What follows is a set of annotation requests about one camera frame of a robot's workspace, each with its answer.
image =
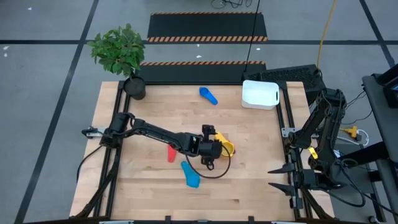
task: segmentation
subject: blue object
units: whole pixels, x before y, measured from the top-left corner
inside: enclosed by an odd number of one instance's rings
[[[200,184],[200,176],[193,171],[191,166],[186,162],[181,162],[182,170],[184,170],[185,179],[187,180],[187,185],[190,187],[198,188]]]
[[[209,89],[207,89],[206,87],[199,87],[199,93],[200,93],[201,96],[205,97],[211,103],[213,103],[214,105],[217,105],[218,101],[213,96],[213,94],[211,94]]]

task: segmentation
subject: black mat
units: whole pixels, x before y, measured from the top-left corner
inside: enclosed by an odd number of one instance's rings
[[[139,75],[147,84],[236,85],[241,83],[244,61],[144,62]],[[248,72],[266,69],[265,62],[249,61]]]
[[[147,43],[245,43],[251,41],[254,12],[161,12],[150,16]],[[267,40],[257,14],[253,42]]]
[[[307,102],[312,103],[325,84],[319,75],[314,72],[315,65],[303,65],[288,68],[278,68],[245,75],[245,79],[263,82],[303,82]]]

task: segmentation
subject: wooden table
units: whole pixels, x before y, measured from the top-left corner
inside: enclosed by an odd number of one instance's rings
[[[104,82],[93,118],[94,127],[108,127],[112,117],[117,82]],[[123,152],[114,198],[112,219],[164,220],[294,220],[289,198],[268,182],[287,183],[285,174],[268,174],[285,163],[276,109],[253,110],[241,106],[241,86],[209,86],[217,97],[214,106],[200,97],[198,86],[147,86],[147,96],[131,100],[129,112],[164,129],[174,132],[201,133],[203,124],[212,124],[236,146],[229,172],[220,179],[201,179],[198,189],[185,184],[180,163],[185,156],[177,154],[174,163],[167,162],[167,146],[144,136],[132,136],[123,142]],[[290,103],[297,127],[309,116],[302,83],[288,83]],[[284,121],[285,104],[281,96]],[[94,150],[99,138],[88,140],[85,155]],[[307,165],[309,153],[303,152]],[[71,215],[77,214],[98,187],[104,150],[90,157],[81,169]],[[208,171],[200,159],[193,166],[205,175],[222,173],[228,158],[215,161]],[[330,198],[313,192],[318,203],[333,216]],[[104,194],[101,214],[104,214]]]

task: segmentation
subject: black metal frame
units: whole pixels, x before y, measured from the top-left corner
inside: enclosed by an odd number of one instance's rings
[[[208,82],[206,84],[196,83],[196,82],[192,82],[192,83],[191,82],[189,82],[189,83],[181,83],[181,82],[175,82],[175,83],[153,82],[153,83],[151,83],[151,82],[149,82],[147,84],[148,85],[199,85],[199,84],[202,84],[202,85],[242,85],[242,82],[228,82],[228,83]],[[294,128],[295,125],[294,125],[292,109],[290,107],[290,99],[289,99],[289,94],[287,92],[287,85],[286,85],[286,83],[280,83],[280,87],[284,94],[284,100],[285,100],[285,106],[286,106],[287,119],[289,122],[289,126],[291,128]],[[116,101],[114,104],[113,116],[119,111],[122,92],[123,92],[123,82],[120,81],[119,85],[118,85],[118,91],[116,94]],[[128,111],[129,104],[130,104],[129,99],[130,99],[129,97],[126,97],[126,99],[124,101],[124,107],[123,107],[124,112]],[[280,103],[276,106],[276,111],[277,111],[278,120],[279,120],[280,134],[282,137],[282,128],[285,127],[285,124],[284,124],[284,117],[282,114],[282,107],[281,107]],[[95,206],[93,217],[86,218],[88,221],[92,222],[93,218],[100,218],[101,221],[110,220],[112,207],[113,207],[114,195],[115,195],[115,191],[116,191],[116,181],[118,178],[118,169],[119,169],[119,161],[120,161],[120,157],[121,157],[120,156],[121,150],[122,150],[122,146],[117,148],[115,157],[114,157],[115,162],[117,162],[117,166],[116,166],[117,169],[116,169],[115,175],[111,181],[111,186],[109,188],[109,196],[108,196],[108,202],[106,204],[105,216],[102,216],[102,217],[99,216],[99,213],[101,210],[101,203],[102,203],[102,195],[101,195],[100,199],[98,200],[98,202]],[[294,187],[294,179],[296,178],[296,175],[297,175],[296,173],[303,169],[301,157],[299,154],[299,149],[297,149],[297,148],[291,149],[291,148],[284,147],[284,154],[285,154],[286,162],[291,162],[291,163],[295,164],[296,172],[288,173],[288,183]],[[101,171],[101,178],[100,178],[100,182],[99,182],[100,185],[105,182],[105,177],[107,176],[107,170],[108,170],[108,166],[109,166],[109,160],[111,157],[110,155],[111,155],[111,149],[106,149],[106,153],[104,156],[104,163],[103,163],[103,167],[102,167],[102,171]],[[339,221],[339,220],[336,220],[336,219],[330,217],[323,211],[321,206],[319,206],[316,203],[315,199],[310,195],[310,193],[307,190],[301,189],[301,191],[303,193],[303,199],[300,198],[298,188],[296,188],[296,187],[295,187],[295,195],[293,195],[290,199],[290,206],[293,209],[294,216],[295,216],[294,222],[330,223],[330,224],[351,224],[352,223],[352,224],[355,224],[355,222]],[[306,218],[301,217],[301,214],[300,214],[300,209],[303,209],[303,208],[305,208]],[[320,219],[313,218],[312,208],[317,213],[317,215],[320,217]],[[56,221],[43,222],[43,223],[48,223],[48,224],[50,224],[50,223],[59,223],[59,224],[61,224],[61,223],[65,223],[65,224],[66,223],[79,223],[82,221],[82,219],[84,220],[84,218],[72,218],[69,220],[56,220]],[[266,224],[266,223],[273,223],[273,222],[255,221],[254,217],[252,217],[252,216],[249,216],[247,221],[209,221],[209,220],[172,221],[170,216],[166,216],[165,220],[135,220],[134,223],[143,223],[143,224],[144,223],[158,223],[158,224],[172,224],[172,223],[175,223],[175,224],[185,224],[185,223],[186,224],[188,224],[188,223],[189,224],[191,224],[191,223]]]

